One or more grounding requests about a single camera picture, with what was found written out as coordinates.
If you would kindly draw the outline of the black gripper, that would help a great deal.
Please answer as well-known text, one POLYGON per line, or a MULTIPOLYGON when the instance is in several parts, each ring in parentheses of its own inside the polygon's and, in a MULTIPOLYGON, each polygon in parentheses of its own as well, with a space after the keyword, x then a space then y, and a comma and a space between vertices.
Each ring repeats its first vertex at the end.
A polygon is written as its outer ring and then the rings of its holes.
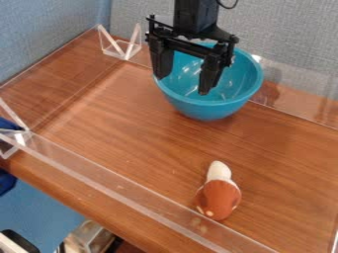
POLYGON ((187 53, 203 59, 198 93, 209 94, 218 84, 222 66, 231 65, 239 42, 239 38, 218 26, 219 9, 231 10, 237 5, 226 6, 222 0, 174 0, 171 18, 156 14, 147 17, 147 42, 154 74, 159 79, 171 73, 174 52, 187 53))

